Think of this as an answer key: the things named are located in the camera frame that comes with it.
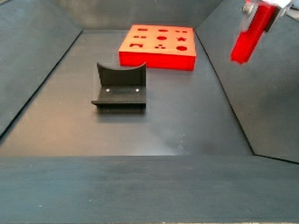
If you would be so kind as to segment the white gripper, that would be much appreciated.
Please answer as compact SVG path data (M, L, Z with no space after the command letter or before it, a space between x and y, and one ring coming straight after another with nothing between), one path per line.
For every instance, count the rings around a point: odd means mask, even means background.
M260 0L262 2L274 5L275 11L266 26L266 32L270 32L275 26L276 21L284 16L290 10L294 0ZM240 30L246 32L254 20L258 11L258 0L246 0L240 8L243 18L240 22Z

